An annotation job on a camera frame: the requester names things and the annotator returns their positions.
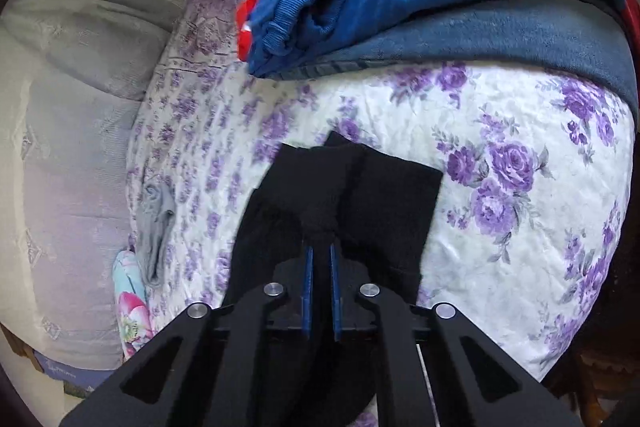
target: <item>gray fabric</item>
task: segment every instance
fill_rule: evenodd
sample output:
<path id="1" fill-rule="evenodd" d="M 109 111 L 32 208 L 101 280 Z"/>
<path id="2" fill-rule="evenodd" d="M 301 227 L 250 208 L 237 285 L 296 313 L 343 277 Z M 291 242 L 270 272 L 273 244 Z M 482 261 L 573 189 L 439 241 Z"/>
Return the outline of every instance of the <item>gray fabric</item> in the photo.
<path id="1" fill-rule="evenodd" d="M 171 189 L 164 183 L 145 185 L 136 213 L 136 257 L 142 282 L 152 288 L 159 288 L 164 282 L 166 245 L 174 222 L 175 201 Z"/>
<path id="2" fill-rule="evenodd" d="M 410 20 L 272 75 L 280 80 L 425 60 L 512 60 L 591 79 L 628 103 L 638 123 L 634 63 L 620 25 L 578 0 L 494 0 Z"/>
<path id="3" fill-rule="evenodd" d="M 58 362 L 121 363 L 111 266 L 130 233 L 127 147 L 184 1 L 9 0 L 0 16 L 0 99 L 19 108 L 0 122 L 11 144 L 0 160 L 16 166 L 4 203 L 24 214 L 2 252 L 26 259 L 33 347 Z M 18 295 L 4 290 L 8 302 Z"/>

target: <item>red fabric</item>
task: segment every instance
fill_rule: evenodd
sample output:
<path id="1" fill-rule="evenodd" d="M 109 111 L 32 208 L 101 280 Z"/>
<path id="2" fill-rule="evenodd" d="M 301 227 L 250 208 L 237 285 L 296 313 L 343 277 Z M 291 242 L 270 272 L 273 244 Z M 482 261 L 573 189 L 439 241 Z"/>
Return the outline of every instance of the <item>red fabric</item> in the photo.
<path id="1" fill-rule="evenodd" d="M 258 0 L 244 0 L 236 10 L 236 25 L 238 26 L 238 58 L 246 62 L 251 48 L 252 36 L 251 28 L 245 25 L 249 15 L 255 8 Z"/>
<path id="2" fill-rule="evenodd" d="M 629 44 L 631 44 L 631 52 L 634 57 L 636 82 L 640 84 L 640 4 L 638 4 L 637 0 L 625 1 L 626 6 L 622 11 L 622 19 L 625 22 L 630 38 Z"/>

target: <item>red tag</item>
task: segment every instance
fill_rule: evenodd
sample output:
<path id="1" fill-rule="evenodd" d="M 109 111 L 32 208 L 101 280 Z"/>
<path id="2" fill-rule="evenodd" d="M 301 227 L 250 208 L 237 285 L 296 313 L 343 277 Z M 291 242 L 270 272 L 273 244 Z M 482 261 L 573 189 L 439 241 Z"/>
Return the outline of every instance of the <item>red tag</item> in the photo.
<path id="1" fill-rule="evenodd" d="M 236 10 L 236 25 L 238 27 L 238 58 L 246 62 L 251 49 L 251 26 L 249 24 L 249 15 L 255 8 L 258 0 L 244 0 Z"/>

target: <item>silver screw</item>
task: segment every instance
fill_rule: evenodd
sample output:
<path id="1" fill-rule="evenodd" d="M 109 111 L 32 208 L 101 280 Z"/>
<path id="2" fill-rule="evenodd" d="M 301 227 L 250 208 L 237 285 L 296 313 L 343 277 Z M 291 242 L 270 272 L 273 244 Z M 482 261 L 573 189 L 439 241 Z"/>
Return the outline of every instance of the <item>silver screw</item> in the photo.
<path id="1" fill-rule="evenodd" d="M 436 313 L 441 319 L 450 319 L 456 314 L 456 309 L 451 304 L 443 303 L 436 306 Z"/>
<path id="2" fill-rule="evenodd" d="M 279 282 L 270 282 L 264 285 L 264 292 L 270 297 L 277 297 L 284 292 L 284 286 Z"/>
<path id="3" fill-rule="evenodd" d="M 360 293 L 365 297 L 375 297 L 380 293 L 380 288 L 372 282 L 368 282 L 360 286 Z"/>
<path id="4" fill-rule="evenodd" d="M 187 310 L 187 315 L 189 315 L 192 319 L 201 319 L 207 313 L 209 313 L 209 307 L 202 302 L 193 303 Z"/>

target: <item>floral fabric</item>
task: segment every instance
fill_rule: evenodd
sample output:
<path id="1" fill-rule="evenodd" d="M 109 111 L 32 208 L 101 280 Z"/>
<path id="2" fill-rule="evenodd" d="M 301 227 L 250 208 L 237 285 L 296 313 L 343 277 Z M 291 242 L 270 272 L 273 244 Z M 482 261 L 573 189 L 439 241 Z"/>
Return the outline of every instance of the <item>floral fabric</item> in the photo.
<path id="1" fill-rule="evenodd" d="M 634 142 L 625 103 L 561 72 L 487 62 L 256 79 L 236 59 L 237 2 L 190 1 L 130 139 L 131 216 L 150 178 L 177 205 L 152 329 L 193 301 L 220 305 L 245 203 L 280 143 L 313 146 L 335 129 L 446 174 L 418 304 L 455 304 L 541 379 L 588 315 L 620 235 Z M 372 406 L 360 425 L 375 418 Z"/>
<path id="2" fill-rule="evenodd" d="M 154 336 L 136 254 L 129 250 L 121 251 L 113 263 L 112 275 L 118 331 L 124 358 L 129 360 Z"/>

